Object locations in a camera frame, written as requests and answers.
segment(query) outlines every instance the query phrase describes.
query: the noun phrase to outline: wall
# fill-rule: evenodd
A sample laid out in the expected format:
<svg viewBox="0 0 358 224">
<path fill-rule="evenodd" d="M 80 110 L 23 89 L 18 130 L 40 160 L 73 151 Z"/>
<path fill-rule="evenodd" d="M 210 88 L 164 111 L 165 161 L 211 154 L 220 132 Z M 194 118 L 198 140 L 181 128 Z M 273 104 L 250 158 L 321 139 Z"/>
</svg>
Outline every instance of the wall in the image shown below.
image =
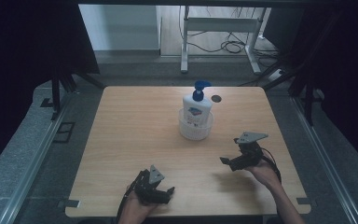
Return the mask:
<svg viewBox="0 0 358 224">
<path fill-rule="evenodd" d="M 159 6 L 79 7 L 94 50 L 159 49 Z"/>
</svg>

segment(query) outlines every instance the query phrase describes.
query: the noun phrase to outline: metal frame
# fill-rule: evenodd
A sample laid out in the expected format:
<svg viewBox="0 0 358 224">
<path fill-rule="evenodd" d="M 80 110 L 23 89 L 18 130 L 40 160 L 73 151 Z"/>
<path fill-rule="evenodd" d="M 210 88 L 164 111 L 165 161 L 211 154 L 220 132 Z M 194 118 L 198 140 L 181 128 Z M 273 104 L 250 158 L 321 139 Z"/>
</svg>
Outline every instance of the metal frame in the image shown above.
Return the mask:
<svg viewBox="0 0 358 224">
<path fill-rule="evenodd" d="M 324 148 L 324 145 L 322 144 L 322 141 L 315 129 L 307 122 L 307 118 L 303 115 L 304 109 L 301 102 L 299 102 L 297 97 L 292 97 L 291 99 L 295 105 L 298 118 L 300 119 L 300 122 L 312 143 L 312 147 L 315 150 L 322 167 L 324 168 L 327 178 L 329 179 L 349 222 L 351 224 L 358 224 L 358 208 L 351 197 L 350 192 L 342 182 L 341 177 L 339 176 L 334 164 L 331 162 L 330 157 L 328 156 L 326 149 Z"/>
<path fill-rule="evenodd" d="M 22 174 L 19 183 L 10 196 L 2 215 L 0 216 L 0 224 L 14 223 L 17 214 L 20 212 L 22 203 L 34 183 L 36 174 L 39 171 L 46 154 L 48 153 L 48 149 L 53 141 L 54 135 L 59 129 L 62 119 L 67 112 L 67 106 L 71 99 L 72 95 L 65 95 L 62 98 L 61 111 L 58 113 L 57 118 L 51 122 L 45 137 L 39 145 L 39 148 L 34 152 L 30 164 Z"/>
<path fill-rule="evenodd" d="M 187 47 L 187 32 L 188 31 L 213 31 L 213 32 L 241 32 L 252 33 L 251 41 L 245 46 L 246 54 L 249 58 L 251 66 L 255 75 L 261 73 L 257 60 L 254 56 L 255 41 L 258 38 L 261 25 L 263 23 L 266 8 L 263 10 L 257 19 L 233 19 L 233 18 L 189 18 L 189 6 L 185 8 L 184 16 L 184 36 L 182 44 L 182 60 L 181 72 L 187 73 L 188 68 L 188 47 Z"/>
</svg>

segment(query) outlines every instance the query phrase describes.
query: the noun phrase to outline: white bottle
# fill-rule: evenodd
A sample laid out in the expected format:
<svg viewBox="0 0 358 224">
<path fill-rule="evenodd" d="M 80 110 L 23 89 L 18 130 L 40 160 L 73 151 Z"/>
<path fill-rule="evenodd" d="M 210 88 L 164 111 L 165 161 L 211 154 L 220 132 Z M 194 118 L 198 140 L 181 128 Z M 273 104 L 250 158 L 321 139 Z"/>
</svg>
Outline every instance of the white bottle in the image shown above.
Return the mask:
<svg viewBox="0 0 358 224">
<path fill-rule="evenodd" d="M 197 81 L 195 84 L 196 90 L 193 94 L 183 97 L 183 115 L 187 124 L 198 128 L 203 128 L 207 124 L 212 102 L 204 98 L 202 90 L 210 86 L 211 83 L 207 81 Z"/>
</svg>

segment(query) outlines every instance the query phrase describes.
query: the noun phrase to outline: human arm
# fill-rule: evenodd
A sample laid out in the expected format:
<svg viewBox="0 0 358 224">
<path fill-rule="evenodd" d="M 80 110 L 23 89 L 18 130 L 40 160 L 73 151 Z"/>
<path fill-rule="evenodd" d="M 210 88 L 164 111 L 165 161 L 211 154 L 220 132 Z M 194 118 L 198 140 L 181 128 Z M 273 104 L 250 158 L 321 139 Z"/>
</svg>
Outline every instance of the human arm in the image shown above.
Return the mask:
<svg viewBox="0 0 358 224">
<path fill-rule="evenodd" d="M 272 197 L 277 205 L 277 209 L 285 224 L 304 224 L 305 221 L 297 212 L 284 188 L 271 166 L 266 161 L 261 161 L 257 166 L 247 167 L 245 170 L 250 171 L 261 184 L 271 192 Z"/>
<path fill-rule="evenodd" d="M 141 203 L 135 191 L 132 191 L 124 204 L 118 224 L 141 224 L 157 206 L 156 203 Z"/>
</svg>

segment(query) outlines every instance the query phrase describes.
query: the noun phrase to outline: blue pump head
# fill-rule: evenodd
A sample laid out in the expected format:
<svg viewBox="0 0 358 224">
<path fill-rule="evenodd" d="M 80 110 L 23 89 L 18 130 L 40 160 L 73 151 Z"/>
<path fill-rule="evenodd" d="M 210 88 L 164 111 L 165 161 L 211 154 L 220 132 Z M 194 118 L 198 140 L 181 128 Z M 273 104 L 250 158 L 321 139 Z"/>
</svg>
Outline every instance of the blue pump head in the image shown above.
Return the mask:
<svg viewBox="0 0 358 224">
<path fill-rule="evenodd" d="M 194 87 L 196 90 L 193 92 L 193 100 L 195 101 L 202 101 L 203 100 L 203 89 L 205 87 L 212 86 L 210 82 L 207 81 L 196 81 Z"/>
</svg>

